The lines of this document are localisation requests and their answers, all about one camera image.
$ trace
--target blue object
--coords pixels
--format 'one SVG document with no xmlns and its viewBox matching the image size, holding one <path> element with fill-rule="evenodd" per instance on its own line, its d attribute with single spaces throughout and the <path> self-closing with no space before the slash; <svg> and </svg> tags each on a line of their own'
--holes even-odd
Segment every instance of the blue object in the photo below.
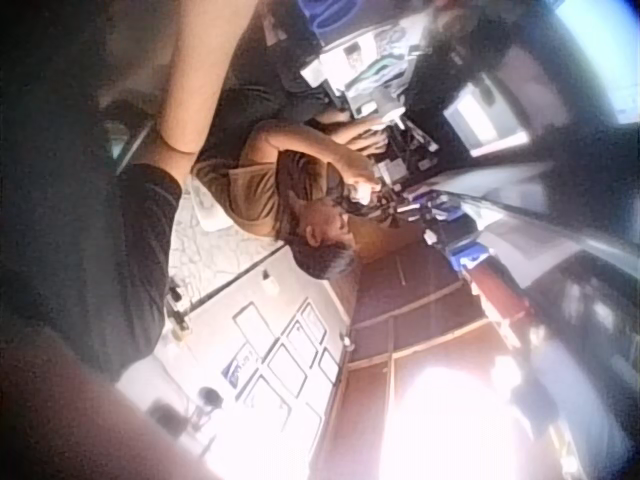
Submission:
<svg viewBox="0 0 640 480">
<path fill-rule="evenodd" d="M 447 257 L 453 269 L 461 272 L 463 269 L 472 269 L 490 255 L 487 247 L 478 242 L 472 242 L 454 252 L 449 252 Z"/>
<path fill-rule="evenodd" d="M 363 0 L 298 0 L 316 33 L 333 30 L 349 20 L 360 9 Z"/>
</svg>

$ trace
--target brown top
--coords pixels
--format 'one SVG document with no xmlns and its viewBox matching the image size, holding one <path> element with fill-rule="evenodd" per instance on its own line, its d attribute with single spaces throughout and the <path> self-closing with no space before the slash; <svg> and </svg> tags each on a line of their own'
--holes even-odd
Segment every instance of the brown top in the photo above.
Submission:
<svg viewBox="0 0 640 480">
<path fill-rule="evenodd" d="M 296 171 L 303 161 L 300 156 L 285 154 L 280 157 L 278 163 L 256 163 L 231 169 L 221 167 L 220 161 L 214 159 L 198 164 L 194 174 L 242 230 L 260 237 L 275 237 L 280 208 L 278 169 Z M 310 168 L 300 175 L 300 181 L 305 184 L 306 199 L 321 198 L 326 191 L 326 164 L 316 159 L 306 161 L 311 162 Z"/>
</svg>

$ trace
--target woman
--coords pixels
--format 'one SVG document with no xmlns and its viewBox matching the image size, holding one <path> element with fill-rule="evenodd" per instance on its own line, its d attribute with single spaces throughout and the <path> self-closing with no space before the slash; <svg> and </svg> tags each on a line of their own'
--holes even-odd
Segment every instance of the woman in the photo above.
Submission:
<svg viewBox="0 0 640 480">
<path fill-rule="evenodd" d="M 337 119 L 326 114 L 320 121 Z M 323 127 L 261 123 L 250 135 L 235 168 L 216 160 L 201 162 L 195 175 L 243 230 L 283 240 L 298 266 L 310 276 L 328 279 L 354 260 L 349 216 L 337 205 L 345 185 L 378 190 L 365 156 L 386 148 L 375 117 Z"/>
</svg>

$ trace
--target black shirt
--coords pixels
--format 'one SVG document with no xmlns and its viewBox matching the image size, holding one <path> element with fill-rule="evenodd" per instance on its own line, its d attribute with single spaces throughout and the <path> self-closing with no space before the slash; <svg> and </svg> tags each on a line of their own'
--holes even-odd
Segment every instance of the black shirt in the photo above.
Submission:
<svg viewBox="0 0 640 480">
<path fill-rule="evenodd" d="M 11 327 L 8 311 L 46 325 L 83 363 L 115 380 L 153 351 L 164 325 L 181 190 L 149 165 L 115 175 L 96 101 L 103 17 L 91 8 L 80 15 L 90 3 L 50 4 L 46 22 L 25 17 L 39 26 L 33 36 L 16 29 L 8 43 L 0 334 Z"/>
</svg>

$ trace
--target tan top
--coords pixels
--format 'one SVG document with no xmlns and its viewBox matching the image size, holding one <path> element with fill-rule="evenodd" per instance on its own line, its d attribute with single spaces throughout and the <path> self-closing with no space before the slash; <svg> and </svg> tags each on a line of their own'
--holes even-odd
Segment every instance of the tan top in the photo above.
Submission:
<svg viewBox="0 0 640 480">
<path fill-rule="evenodd" d="M 300 180 L 306 184 L 307 199 L 321 198 L 326 191 L 326 164 L 315 159 L 309 161 L 313 162 L 310 171 L 314 174 L 304 175 Z M 225 169 L 218 160 L 209 160 L 197 165 L 194 175 L 242 230 L 260 237 L 275 237 L 280 207 L 277 169 L 295 170 L 298 162 L 299 158 L 286 156 L 277 164 Z"/>
</svg>

